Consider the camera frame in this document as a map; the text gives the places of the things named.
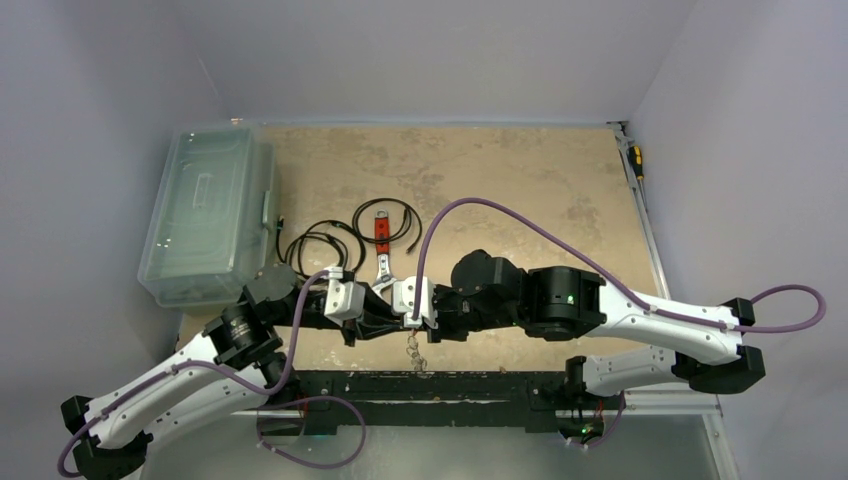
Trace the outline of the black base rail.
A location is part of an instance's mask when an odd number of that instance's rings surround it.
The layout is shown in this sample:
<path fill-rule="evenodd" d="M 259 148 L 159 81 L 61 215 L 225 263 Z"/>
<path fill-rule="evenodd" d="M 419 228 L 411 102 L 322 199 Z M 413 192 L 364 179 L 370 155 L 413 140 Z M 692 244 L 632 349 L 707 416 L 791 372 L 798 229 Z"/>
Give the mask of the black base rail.
<path fill-rule="evenodd" d="M 309 435 L 340 426 L 521 428 L 581 435 L 622 404 L 571 384 L 564 372 L 321 371 L 296 373 L 270 405 L 302 409 Z"/>

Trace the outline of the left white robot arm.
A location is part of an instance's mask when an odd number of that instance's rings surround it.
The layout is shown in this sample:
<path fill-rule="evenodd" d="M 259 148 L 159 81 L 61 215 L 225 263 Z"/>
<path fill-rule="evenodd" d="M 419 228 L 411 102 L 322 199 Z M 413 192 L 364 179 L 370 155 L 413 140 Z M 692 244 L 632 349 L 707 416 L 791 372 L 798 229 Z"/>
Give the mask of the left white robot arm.
<path fill-rule="evenodd" d="M 338 330 L 352 344 L 402 325 L 393 299 L 349 270 L 332 266 L 303 280 L 288 264 L 266 266 L 172 356 L 103 396 L 64 401 L 72 437 L 58 473 L 123 479 L 180 430 L 267 404 L 289 407 L 298 395 L 293 357 L 302 328 Z"/>

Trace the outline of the red handled adjustable wrench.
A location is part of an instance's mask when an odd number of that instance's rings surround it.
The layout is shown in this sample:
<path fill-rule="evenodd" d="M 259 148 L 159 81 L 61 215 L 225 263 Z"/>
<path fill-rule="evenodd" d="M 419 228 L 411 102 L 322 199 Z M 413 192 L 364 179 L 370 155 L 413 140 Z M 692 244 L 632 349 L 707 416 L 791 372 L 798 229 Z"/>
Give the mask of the red handled adjustable wrench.
<path fill-rule="evenodd" d="M 380 209 L 374 215 L 374 246 L 377 258 L 377 275 L 372 291 L 378 296 L 390 289 L 397 281 L 390 265 L 391 240 L 390 220 L 387 210 Z"/>

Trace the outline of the clear plastic storage box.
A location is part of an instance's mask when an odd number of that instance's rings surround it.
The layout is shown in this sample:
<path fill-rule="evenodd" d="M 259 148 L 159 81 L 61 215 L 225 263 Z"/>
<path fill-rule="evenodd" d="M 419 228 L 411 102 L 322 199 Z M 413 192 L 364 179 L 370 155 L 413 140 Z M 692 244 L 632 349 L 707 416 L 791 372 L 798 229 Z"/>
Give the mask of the clear plastic storage box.
<path fill-rule="evenodd" d="M 264 266 L 276 221 L 272 146 L 251 126 L 175 134 L 138 270 L 164 308 L 236 301 Z"/>

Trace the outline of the yellow black screwdriver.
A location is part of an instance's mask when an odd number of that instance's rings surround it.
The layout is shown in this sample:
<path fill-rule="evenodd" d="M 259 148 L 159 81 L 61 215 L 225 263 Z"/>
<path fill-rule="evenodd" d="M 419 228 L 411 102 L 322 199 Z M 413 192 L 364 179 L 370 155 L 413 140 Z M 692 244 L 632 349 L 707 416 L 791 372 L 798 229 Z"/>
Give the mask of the yellow black screwdriver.
<path fill-rule="evenodd" d="M 631 145 L 627 149 L 627 161 L 638 182 L 644 180 L 644 164 L 641 149 L 637 145 Z"/>

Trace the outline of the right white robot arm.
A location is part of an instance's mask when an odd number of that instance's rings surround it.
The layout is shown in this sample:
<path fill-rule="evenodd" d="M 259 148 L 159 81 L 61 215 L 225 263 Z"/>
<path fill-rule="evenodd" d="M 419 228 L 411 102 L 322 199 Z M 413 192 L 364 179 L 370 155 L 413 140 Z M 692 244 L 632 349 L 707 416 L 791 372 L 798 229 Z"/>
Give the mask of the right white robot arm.
<path fill-rule="evenodd" d="M 748 300 L 701 307 L 624 293 L 597 273 L 565 266 L 525 270 L 483 250 L 461 258 L 449 285 L 416 286 L 410 303 L 431 342 L 518 327 L 548 342 L 587 337 L 641 343 L 623 354 L 568 360 L 561 392 L 576 407 L 665 383 L 738 394 L 766 375 L 761 350 L 745 344 L 738 330 L 753 318 Z"/>

